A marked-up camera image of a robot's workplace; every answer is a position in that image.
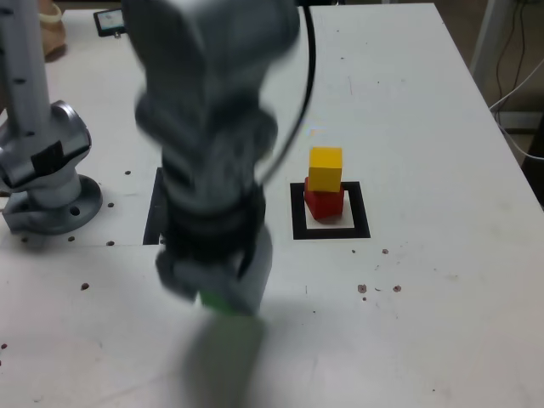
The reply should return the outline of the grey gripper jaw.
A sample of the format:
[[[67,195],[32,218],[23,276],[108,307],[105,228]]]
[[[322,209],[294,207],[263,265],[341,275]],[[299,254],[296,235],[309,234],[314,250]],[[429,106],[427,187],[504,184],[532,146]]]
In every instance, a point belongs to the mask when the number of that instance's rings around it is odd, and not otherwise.
[[[254,244],[230,265],[232,276],[222,285],[229,314],[255,315],[261,305],[272,266],[273,244],[268,231],[260,231]]]
[[[221,284],[216,270],[192,259],[175,258],[162,251],[156,257],[156,269],[162,285],[183,300],[193,303],[205,290],[215,290]]]

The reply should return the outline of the person's hand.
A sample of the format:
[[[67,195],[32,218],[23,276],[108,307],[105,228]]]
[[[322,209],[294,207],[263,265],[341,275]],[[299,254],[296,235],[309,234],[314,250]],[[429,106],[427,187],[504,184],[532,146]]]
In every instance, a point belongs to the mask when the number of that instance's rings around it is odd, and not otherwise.
[[[63,12],[53,0],[38,0],[42,50],[46,61],[58,59],[65,52]]]

